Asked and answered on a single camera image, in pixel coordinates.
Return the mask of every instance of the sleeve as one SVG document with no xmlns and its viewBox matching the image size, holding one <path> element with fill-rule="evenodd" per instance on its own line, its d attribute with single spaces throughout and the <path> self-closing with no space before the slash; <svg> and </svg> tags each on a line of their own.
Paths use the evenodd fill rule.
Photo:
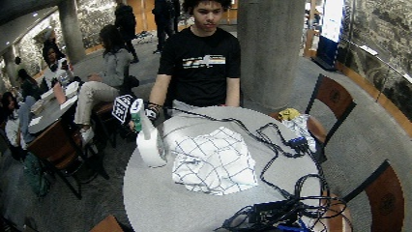
<svg viewBox="0 0 412 232">
<path fill-rule="evenodd" d="M 174 63 L 176 63 L 176 53 L 174 53 L 174 43 L 172 37 L 166 40 L 164 45 L 161 58 L 160 58 L 160 66 L 157 70 L 157 74 L 173 74 Z"/>
<path fill-rule="evenodd" d="M 16 140 L 17 140 L 17 129 L 14 127 L 14 122 L 12 122 L 12 120 L 8 120 L 8 122 L 5 124 L 5 134 L 8 136 L 10 144 L 14 147 L 17 147 L 18 146 L 18 144 L 16 143 Z"/>
<path fill-rule="evenodd" d="M 101 82 L 112 87 L 121 86 L 124 83 L 125 74 L 129 74 L 130 57 L 125 49 L 121 49 L 116 54 L 105 54 L 109 57 L 104 59 L 105 72 L 100 73 Z"/>
<path fill-rule="evenodd" d="M 241 45 L 236 38 L 230 40 L 229 59 L 226 64 L 226 77 L 241 77 Z"/>
</svg>

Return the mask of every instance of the round column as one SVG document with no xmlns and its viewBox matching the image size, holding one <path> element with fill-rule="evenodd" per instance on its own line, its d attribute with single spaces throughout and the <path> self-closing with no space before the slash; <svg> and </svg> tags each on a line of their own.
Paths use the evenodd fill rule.
<svg viewBox="0 0 412 232">
<path fill-rule="evenodd" d="M 240 1 L 244 95 L 274 110 L 286 106 L 292 91 L 304 11 L 305 0 Z"/>
</svg>

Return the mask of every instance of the gray table top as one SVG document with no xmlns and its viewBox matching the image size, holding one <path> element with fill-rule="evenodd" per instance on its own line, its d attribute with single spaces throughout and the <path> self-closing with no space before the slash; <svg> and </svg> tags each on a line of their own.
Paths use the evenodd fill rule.
<svg viewBox="0 0 412 232">
<path fill-rule="evenodd" d="M 296 137 L 294 133 L 273 118 L 249 109 L 213 106 L 198 108 L 192 112 L 218 119 L 236 118 L 242 121 L 253 134 L 266 123 L 274 123 L 280 127 L 285 140 Z M 174 116 L 160 126 L 165 148 L 168 149 L 176 137 L 206 134 L 221 126 L 240 133 L 244 138 L 248 151 L 256 161 L 254 172 L 258 186 L 222 196 L 193 192 L 172 181 L 173 156 L 169 151 L 168 164 L 150 168 L 142 162 L 137 149 L 134 149 L 124 177 L 124 204 L 134 231 L 212 231 L 244 206 L 284 200 L 280 193 L 258 179 L 261 170 L 274 153 L 246 135 L 237 124 L 209 121 L 186 114 Z M 292 152 L 281 144 L 276 134 L 270 136 L 270 139 L 285 151 Z M 280 155 L 266 171 L 265 179 L 292 193 L 296 181 L 309 173 L 318 173 L 309 156 L 292 159 Z M 320 195 L 318 179 L 306 181 L 302 195 Z"/>
<path fill-rule="evenodd" d="M 68 99 L 64 104 L 58 104 L 56 99 L 50 99 L 44 104 L 44 109 L 40 114 L 32 118 L 28 125 L 28 132 L 37 133 L 44 130 L 61 117 L 76 101 L 77 95 Z"/>
</svg>

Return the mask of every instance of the plaid cloth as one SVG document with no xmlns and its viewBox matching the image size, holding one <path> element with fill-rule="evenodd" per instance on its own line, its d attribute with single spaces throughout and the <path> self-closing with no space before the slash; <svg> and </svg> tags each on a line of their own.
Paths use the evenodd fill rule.
<svg viewBox="0 0 412 232">
<path fill-rule="evenodd" d="M 172 179 L 192 191 L 225 195 L 257 186 L 254 160 L 240 134 L 221 127 L 176 139 Z"/>
</svg>

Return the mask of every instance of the mural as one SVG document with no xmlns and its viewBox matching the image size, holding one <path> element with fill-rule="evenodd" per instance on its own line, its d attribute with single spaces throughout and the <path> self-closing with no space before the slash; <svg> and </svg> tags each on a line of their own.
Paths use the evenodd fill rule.
<svg viewBox="0 0 412 232">
<path fill-rule="evenodd" d="M 98 31 L 101 27 L 114 21 L 114 1 L 80 0 L 77 2 L 77 17 L 84 45 L 85 48 L 90 48 L 98 44 Z M 46 68 L 41 56 L 41 48 L 44 42 L 42 31 L 48 27 L 54 29 L 56 43 L 61 52 L 65 53 L 57 10 L 26 32 L 14 45 L 16 56 L 21 57 L 30 75 L 34 75 Z"/>
<path fill-rule="evenodd" d="M 346 0 L 342 38 L 377 51 L 372 56 L 341 42 L 337 60 L 354 70 L 412 121 L 412 2 Z"/>
</svg>

